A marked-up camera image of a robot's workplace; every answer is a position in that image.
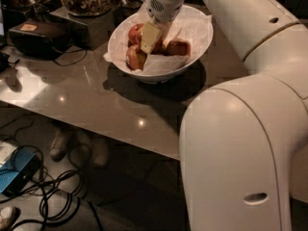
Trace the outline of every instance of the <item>black device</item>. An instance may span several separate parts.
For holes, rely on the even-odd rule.
[[[71,46],[66,23],[28,19],[11,28],[9,37],[20,52],[41,59],[56,59]]]
[[[3,16],[3,3],[0,0],[0,48],[7,44],[5,25],[4,25],[4,16]]]

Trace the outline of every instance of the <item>blue object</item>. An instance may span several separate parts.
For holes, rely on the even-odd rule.
[[[12,196],[20,192],[39,169],[39,159],[25,148],[15,151],[0,167],[0,193]]]

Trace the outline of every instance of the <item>red food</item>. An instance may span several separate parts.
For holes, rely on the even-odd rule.
[[[143,70],[146,57],[137,44],[130,46],[126,51],[126,63],[132,70]]]
[[[162,52],[163,47],[163,38],[158,39],[158,41],[155,43],[155,46],[152,50],[152,54],[159,54]]]
[[[187,40],[174,38],[168,43],[166,51],[169,56],[189,56],[191,54],[192,47]]]
[[[137,44],[137,37],[141,37],[143,23],[134,25],[128,32],[128,39],[131,44]]]
[[[142,40],[142,28],[136,32],[136,44],[141,46],[141,40]]]

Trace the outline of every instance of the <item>food piece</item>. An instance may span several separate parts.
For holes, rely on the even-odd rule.
[[[149,21],[145,22],[142,28],[141,50],[146,54],[151,54],[162,34],[160,27]]]
[[[143,23],[138,23],[128,31],[128,39],[131,44],[137,44],[137,38],[141,38],[142,27]]]
[[[191,44],[187,40],[174,38],[167,44],[166,54],[168,56],[189,56],[191,51]]]
[[[146,57],[137,44],[130,46],[126,51],[126,63],[132,70],[143,70]]]
[[[136,34],[136,42],[139,47],[141,47],[141,40],[142,40],[142,30],[140,32],[137,32]],[[151,54],[162,53],[162,47],[163,47],[163,38],[160,37],[158,41],[155,43]]]

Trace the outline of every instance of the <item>white object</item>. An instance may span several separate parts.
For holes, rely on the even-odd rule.
[[[104,167],[109,160],[108,144],[106,137],[94,137],[92,139],[91,157],[93,167]]]
[[[16,150],[17,146],[5,141],[0,142],[0,166],[5,164]]]
[[[146,0],[146,10],[150,17],[167,24],[180,13],[183,3],[184,0]]]
[[[308,31],[275,0],[204,0],[249,77],[208,89],[180,132],[191,229],[291,231],[290,163],[308,142]]]
[[[146,54],[151,54],[162,34],[162,29],[157,25],[149,21],[145,22],[142,28],[141,50]]]
[[[69,150],[68,141],[72,135],[72,131],[69,127],[56,128],[55,138],[52,140],[49,155],[52,160],[58,162],[60,161]]]
[[[13,224],[16,214],[16,208],[14,206],[7,206],[0,212],[0,231],[9,230]]]
[[[156,67],[156,70],[149,71],[148,69],[145,72],[132,71],[126,64],[128,31],[135,24],[147,20],[148,15],[143,10],[131,15],[116,27],[108,43],[109,58],[115,66],[124,73],[145,83],[156,84],[165,82],[183,73],[205,53],[213,39],[211,16],[207,16],[193,7],[183,6],[181,12],[174,20],[169,33],[174,36],[176,34],[179,38],[187,39],[191,43],[192,54],[190,57],[188,59],[186,57],[183,58],[183,60],[180,60],[181,65],[178,65],[179,61],[175,62],[173,57],[165,57],[165,60],[162,62],[162,56],[152,55],[150,62],[146,61],[145,65],[146,67]]]

